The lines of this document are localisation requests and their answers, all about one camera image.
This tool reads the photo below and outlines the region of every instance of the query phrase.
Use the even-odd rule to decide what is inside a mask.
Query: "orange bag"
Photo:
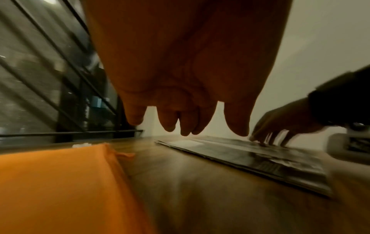
[[[108,144],[0,155],[0,233],[154,234]]]

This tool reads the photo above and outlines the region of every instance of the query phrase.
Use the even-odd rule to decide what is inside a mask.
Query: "black sleeve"
[[[326,82],[308,100],[313,116],[324,125],[370,125],[370,66]]]

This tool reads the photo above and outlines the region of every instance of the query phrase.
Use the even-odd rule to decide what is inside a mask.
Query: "wood grain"
[[[369,166],[320,153],[335,195],[328,199],[154,140],[111,144],[136,153],[119,161],[160,233],[370,233]]]

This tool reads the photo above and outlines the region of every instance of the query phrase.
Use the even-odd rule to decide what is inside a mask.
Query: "person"
[[[267,112],[256,124],[251,141],[273,145],[282,131],[281,146],[295,136],[317,133],[328,126],[370,125],[370,66],[345,73],[319,86],[308,97]]]
[[[199,134],[218,101],[227,125],[249,118],[274,65],[292,0],[84,0],[92,42],[127,121],[155,106],[167,131]]]

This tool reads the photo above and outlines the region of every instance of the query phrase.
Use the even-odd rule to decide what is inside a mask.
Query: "hand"
[[[280,143],[285,146],[297,134],[315,133],[324,127],[312,116],[308,98],[303,98],[267,112],[256,124],[250,140],[273,145],[281,131],[288,130]]]
[[[88,0],[96,50],[127,120],[156,106],[167,131],[200,133],[218,101],[229,128],[249,133],[272,69],[291,0]]]

